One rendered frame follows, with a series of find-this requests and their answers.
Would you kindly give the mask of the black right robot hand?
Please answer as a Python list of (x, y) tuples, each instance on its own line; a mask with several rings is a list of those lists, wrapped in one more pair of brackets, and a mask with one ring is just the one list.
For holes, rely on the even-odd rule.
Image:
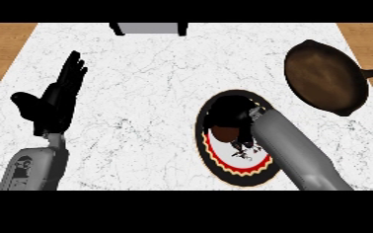
[(242, 147), (254, 146), (254, 138), (251, 134), (251, 125), (254, 120), (249, 111), (257, 108), (254, 102), (244, 96), (220, 97), (211, 105), (204, 118), (204, 129), (211, 130), (217, 125), (221, 127), (238, 127), (239, 136), (232, 142), (224, 142), (241, 151)]

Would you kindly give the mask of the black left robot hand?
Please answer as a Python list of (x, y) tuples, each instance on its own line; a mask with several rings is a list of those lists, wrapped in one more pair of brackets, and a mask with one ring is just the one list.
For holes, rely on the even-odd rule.
[(74, 50), (64, 63), (59, 79), (49, 85), (43, 96), (39, 98), (25, 92), (12, 95), (21, 117), (34, 123), (36, 136), (65, 133), (68, 130), (86, 72), (84, 61)]

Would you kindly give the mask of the brown cupcake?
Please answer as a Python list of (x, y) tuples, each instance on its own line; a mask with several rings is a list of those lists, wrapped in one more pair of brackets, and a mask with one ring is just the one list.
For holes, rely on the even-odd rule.
[(239, 136), (239, 128), (221, 127), (216, 125), (211, 128), (211, 133), (220, 142), (232, 142)]

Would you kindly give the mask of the black red white plate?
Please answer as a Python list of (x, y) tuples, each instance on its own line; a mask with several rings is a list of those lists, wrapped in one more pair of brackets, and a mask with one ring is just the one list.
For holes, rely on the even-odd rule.
[(218, 93), (205, 102), (195, 122), (195, 142), (202, 163), (213, 175), (227, 184), (238, 187), (257, 187), (266, 184), (280, 172), (280, 167), (258, 144), (254, 136), (254, 146), (242, 147), (238, 151), (229, 143), (220, 142), (211, 130), (204, 129), (204, 118), (213, 103), (224, 96), (244, 96), (257, 107), (269, 110), (273, 108), (267, 100), (255, 93), (245, 90), (229, 90)]

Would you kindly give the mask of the dark brown frying pan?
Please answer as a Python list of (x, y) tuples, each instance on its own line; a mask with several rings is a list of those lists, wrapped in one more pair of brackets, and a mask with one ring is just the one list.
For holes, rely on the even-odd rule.
[(288, 51), (285, 76), (300, 99), (341, 117), (367, 101), (373, 69), (363, 69), (339, 49), (313, 39)]

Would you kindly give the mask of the grey appliance with black legs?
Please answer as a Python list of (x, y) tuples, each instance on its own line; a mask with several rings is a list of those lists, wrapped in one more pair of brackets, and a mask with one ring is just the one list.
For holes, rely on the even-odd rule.
[(117, 36), (127, 34), (177, 34), (180, 37), (188, 35), (188, 23), (111, 23)]

